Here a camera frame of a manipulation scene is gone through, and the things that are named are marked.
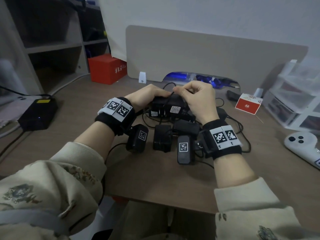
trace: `hand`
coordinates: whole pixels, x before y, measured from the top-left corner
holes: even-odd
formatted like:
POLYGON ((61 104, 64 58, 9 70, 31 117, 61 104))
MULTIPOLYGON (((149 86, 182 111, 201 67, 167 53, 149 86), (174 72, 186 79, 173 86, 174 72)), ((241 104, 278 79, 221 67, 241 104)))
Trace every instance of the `hand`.
POLYGON ((171 92, 158 88, 153 84, 149 84, 146 87, 125 96, 125 98, 130 101, 135 112, 138 112, 139 110, 144 109, 156 96, 167 98, 170 94, 171 92))
POLYGON ((191 112, 202 125, 219 119, 215 90, 211 84, 191 81, 183 87, 175 87, 173 91, 186 100, 191 112))

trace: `red and white box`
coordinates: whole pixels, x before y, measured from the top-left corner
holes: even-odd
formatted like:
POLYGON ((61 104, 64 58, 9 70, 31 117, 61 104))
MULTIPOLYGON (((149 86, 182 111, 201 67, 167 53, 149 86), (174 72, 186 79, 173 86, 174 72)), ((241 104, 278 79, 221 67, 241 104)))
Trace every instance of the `red and white box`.
POLYGON ((255 115, 262 104, 262 100, 262 98, 243 93, 240 96, 235 108, 255 115))

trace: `person's right hand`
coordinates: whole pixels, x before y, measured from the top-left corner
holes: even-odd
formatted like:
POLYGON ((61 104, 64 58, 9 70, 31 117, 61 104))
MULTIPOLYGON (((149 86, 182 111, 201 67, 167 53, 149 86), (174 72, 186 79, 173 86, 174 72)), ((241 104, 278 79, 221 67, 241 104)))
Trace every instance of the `person's right hand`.
POLYGON ((190 110, 202 125, 219 119, 215 90, 211 84, 202 81, 191 81, 183 87, 174 87, 173 91, 186 100, 190 110))

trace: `red box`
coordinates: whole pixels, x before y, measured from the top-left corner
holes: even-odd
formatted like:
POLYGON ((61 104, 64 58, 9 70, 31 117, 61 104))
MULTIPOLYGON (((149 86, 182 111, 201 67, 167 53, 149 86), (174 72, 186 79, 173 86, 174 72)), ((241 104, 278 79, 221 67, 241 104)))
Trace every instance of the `red box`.
POLYGON ((255 115, 262 103, 262 100, 262 98, 243 93, 240 96, 235 108, 255 115))
POLYGON ((127 63, 110 54, 88 58, 91 81, 111 85, 127 75, 127 63))

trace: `yellow label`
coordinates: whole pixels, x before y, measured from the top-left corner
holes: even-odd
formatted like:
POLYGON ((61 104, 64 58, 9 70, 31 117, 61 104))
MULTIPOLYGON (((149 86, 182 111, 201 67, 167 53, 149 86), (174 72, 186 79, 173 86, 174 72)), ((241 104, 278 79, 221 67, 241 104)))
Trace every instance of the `yellow label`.
POLYGON ((44 104, 44 103, 49 103, 50 99, 42 99, 42 100, 38 100, 37 104, 44 104))

